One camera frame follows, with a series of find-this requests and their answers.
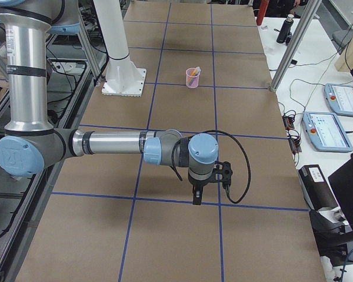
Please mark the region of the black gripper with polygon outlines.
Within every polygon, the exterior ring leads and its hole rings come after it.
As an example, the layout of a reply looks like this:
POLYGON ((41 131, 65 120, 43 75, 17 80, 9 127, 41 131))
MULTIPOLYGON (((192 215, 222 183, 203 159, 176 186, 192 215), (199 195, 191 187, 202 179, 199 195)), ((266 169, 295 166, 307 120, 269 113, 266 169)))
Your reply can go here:
POLYGON ((208 183, 212 183, 210 178, 205 180, 198 180, 193 178, 191 175, 188 176, 190 184, 192 184, 192 195, 193 195, 193 204, 201 205, 201 195, 203 194, 204 187, 208 183))

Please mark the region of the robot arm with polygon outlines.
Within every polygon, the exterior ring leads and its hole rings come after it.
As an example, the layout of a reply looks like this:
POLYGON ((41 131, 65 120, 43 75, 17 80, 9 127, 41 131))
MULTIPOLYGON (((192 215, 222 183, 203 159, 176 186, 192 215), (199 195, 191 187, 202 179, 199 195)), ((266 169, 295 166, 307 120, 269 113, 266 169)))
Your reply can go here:
POLYGON ((147 163, 188 169, 193 203, 217 180, 218 143, 207 134, 183 137, 163 132, 85 132, 57 129, 48 120, 45 36, 80 30, 77 1, 0 1, 6 33, 6 72, 11 120, 0 140, 0 167, 13 176, 31 176, 70 157, 140 153, 147 163))

